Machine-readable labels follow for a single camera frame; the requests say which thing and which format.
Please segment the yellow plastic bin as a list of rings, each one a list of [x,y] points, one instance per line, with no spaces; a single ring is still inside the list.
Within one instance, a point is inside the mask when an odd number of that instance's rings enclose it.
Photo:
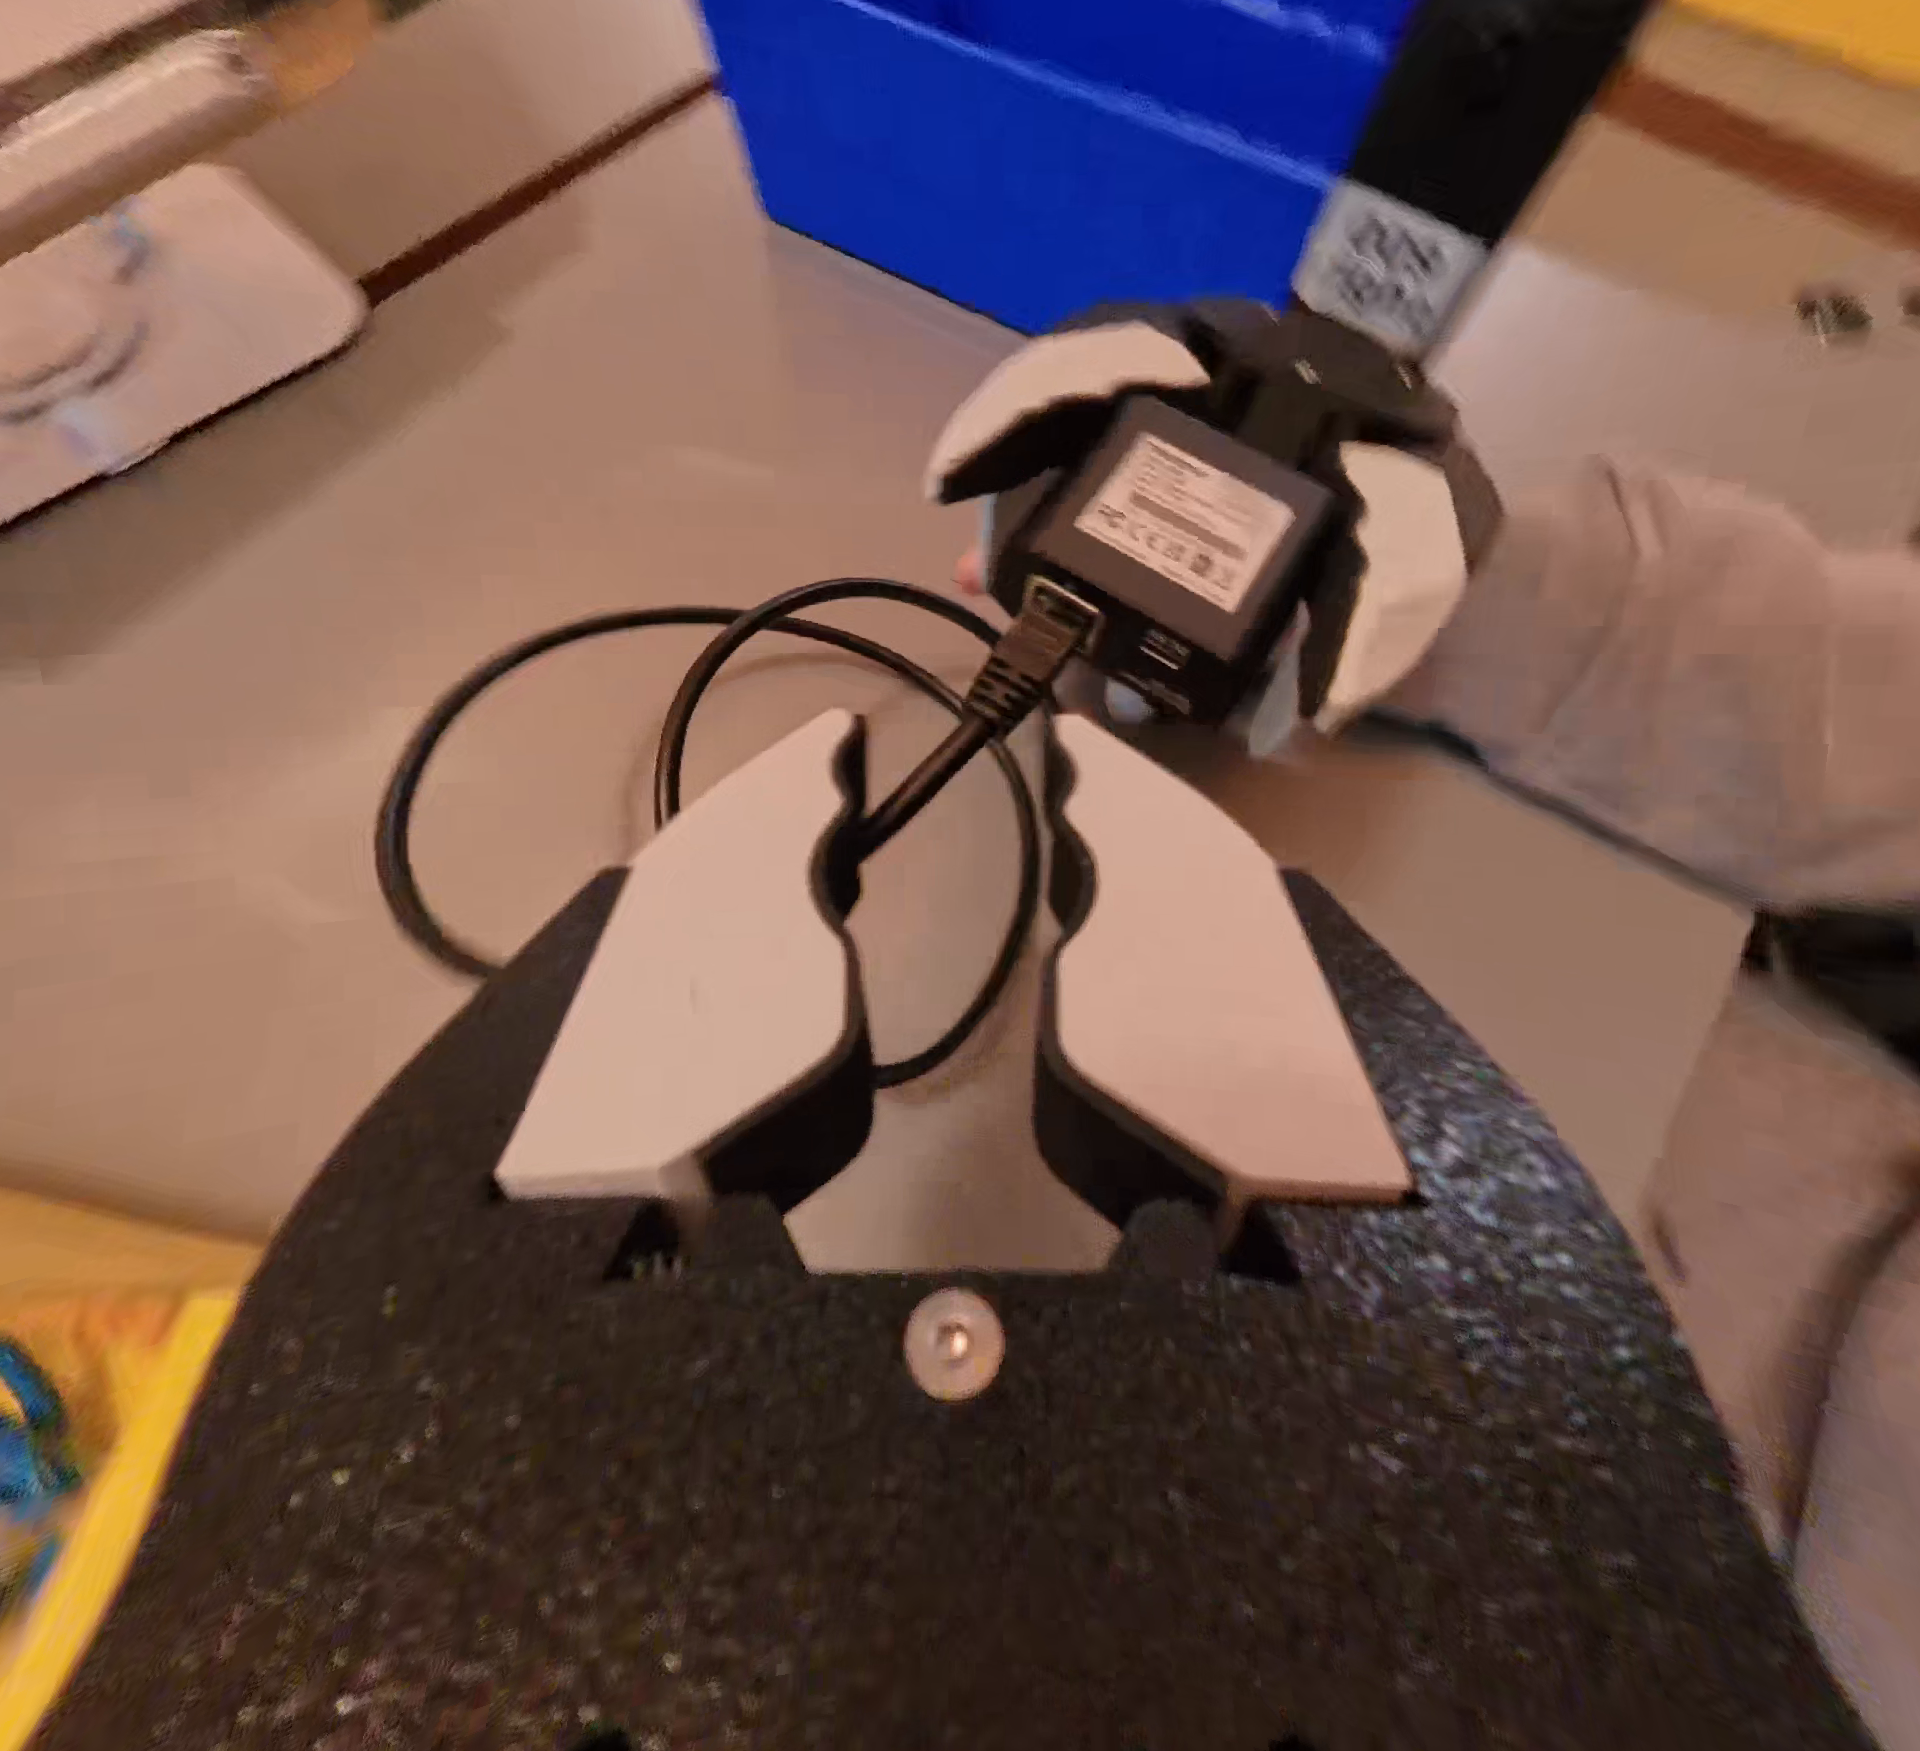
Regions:
[[[2,1745],[26,1747],[132,1568],[263,1254],[2,1192]]]

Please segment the grey desk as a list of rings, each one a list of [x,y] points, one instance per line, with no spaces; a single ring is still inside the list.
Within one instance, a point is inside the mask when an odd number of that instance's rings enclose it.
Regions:
[[[1442,375],[1500,486],[1599,455],[1739,480],[1832,539],[1915,518],[1894,263],[1853,340],[1793,287],[1712,316],[1507,248]],[[968,518],[922,454],[1007,332],[770,227],[718,100],[383,305],[349,356],[4,539],[4,1189],[264,1240],[468,987],[410,951],[371,818],[419,714],[588,612],[794,584],[947,589]],[[498,956],[645,818],[688,634],[528,665],[422,783],[419,882]],[[1386,744],[1173,757],[1309,869],[1533,1095],[1629,1221],[1735,983],[1745,914]],[[974,766],[877,860],[875,1042],[947,1027],[1012,898]],[[799,1213],[835,1266],[1083,1266],[1105,1228],[1024,1130],[1032,970],[882,1099]]]

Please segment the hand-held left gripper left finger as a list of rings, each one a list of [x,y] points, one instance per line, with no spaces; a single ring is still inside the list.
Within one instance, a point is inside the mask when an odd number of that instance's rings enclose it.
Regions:
[[[504,1196],[799,1204],[852,1161],[873,1117],[847,929],[865,740],[821,713],[637,852],[497,1160]]]

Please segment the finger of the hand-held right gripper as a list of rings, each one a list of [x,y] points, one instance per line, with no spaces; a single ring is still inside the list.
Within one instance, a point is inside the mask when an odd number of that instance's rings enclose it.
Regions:
[[[1250,755],[1278,755],[1300,731],[1333,735],[1370,714],[1428,658],[1468,587],[1466,536],[1440,461],[1344,443],[1336,469],[1353,518],[1332,536],[1246,700]]]
[[[954,409],[925,496],[947,506],[1021,491],[1077,466],[1134,393],[1210,384],[1179,319],[1077,319],[1010,353]]]

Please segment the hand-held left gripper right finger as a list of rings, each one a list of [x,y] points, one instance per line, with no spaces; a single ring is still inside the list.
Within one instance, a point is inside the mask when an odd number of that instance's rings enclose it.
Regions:
[[[1125,1228],[1198,1211],[1390,1208],[1413,1174],[1284,875],[1204,792],[1082,714],[1046,735],[1034,1137]]]

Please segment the black network splitter box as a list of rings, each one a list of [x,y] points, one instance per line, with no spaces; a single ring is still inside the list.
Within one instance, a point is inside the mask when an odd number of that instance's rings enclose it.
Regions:
[[[1210,728],[1254,695],[1349,525],[1320,480],[1142,391],[1023,501],[999,504],[990,597],[1077,599],[1103,679]]]

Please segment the person's grey clothed torso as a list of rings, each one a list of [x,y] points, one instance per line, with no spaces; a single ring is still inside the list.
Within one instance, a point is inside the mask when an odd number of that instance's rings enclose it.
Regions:
[[[1913,1073],[1741,979],[1642,1218],[1765,1548],[1877,1745],[1915,1747]]]

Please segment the person's right forearm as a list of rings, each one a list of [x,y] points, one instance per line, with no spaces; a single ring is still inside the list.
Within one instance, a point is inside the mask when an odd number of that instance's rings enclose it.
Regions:
[[[1915,548],[1595,461],[1504,506],[1390,717],[1777,912],[1915,912]]]

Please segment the blue plastic bin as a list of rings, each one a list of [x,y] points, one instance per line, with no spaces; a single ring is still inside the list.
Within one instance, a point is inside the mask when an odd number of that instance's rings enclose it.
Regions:
[[[697,0],[766,215],[1018,332],[1284,298],[1417,0]]]

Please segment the white document stand base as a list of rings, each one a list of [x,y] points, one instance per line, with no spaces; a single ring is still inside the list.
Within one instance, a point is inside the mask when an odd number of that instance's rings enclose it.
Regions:
[[[369,298],[248,179],[191,166],[2,269],[2,525],[344,352]]]

